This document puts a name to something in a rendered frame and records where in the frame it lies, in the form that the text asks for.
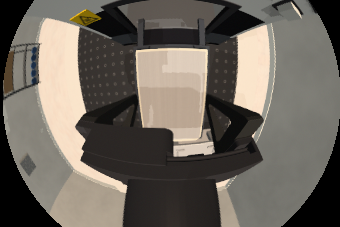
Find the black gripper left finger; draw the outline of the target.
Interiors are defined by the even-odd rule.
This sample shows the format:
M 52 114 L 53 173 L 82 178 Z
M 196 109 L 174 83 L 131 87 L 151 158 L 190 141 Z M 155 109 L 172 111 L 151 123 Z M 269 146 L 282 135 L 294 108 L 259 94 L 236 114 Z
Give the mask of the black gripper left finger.
M 137 94 L 133 94 L 120 101 L 87 112 L 82 115 L 80 120 L 113 125 L 113 119 L 125 111 L 128 107 L 130 107 L 130 109 L 122 126 L 133 127 L 138 107 Z

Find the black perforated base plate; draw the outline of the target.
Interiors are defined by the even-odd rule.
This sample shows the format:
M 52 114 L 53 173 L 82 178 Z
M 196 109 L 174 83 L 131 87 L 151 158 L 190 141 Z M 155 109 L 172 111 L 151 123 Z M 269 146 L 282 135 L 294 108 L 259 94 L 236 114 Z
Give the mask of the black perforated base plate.
M 136 94 L 133 47 L 79 27 L 78 74 L 86 113 Z M 208 94 L 233 103 L 238 37 L 210 47 Z

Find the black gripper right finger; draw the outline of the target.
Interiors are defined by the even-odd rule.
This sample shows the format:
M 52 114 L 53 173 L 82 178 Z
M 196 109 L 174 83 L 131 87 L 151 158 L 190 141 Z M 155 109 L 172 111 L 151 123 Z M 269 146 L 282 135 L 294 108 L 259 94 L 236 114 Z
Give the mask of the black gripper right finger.
M 205 106 L 215 153 L 225 152 L 237 139 L 252 136 L 264 121 L 259 113 L 210 94 L 206 95 Z M 231 123 L 226 132 L 224 132 L 213 106 L 230 119 Z

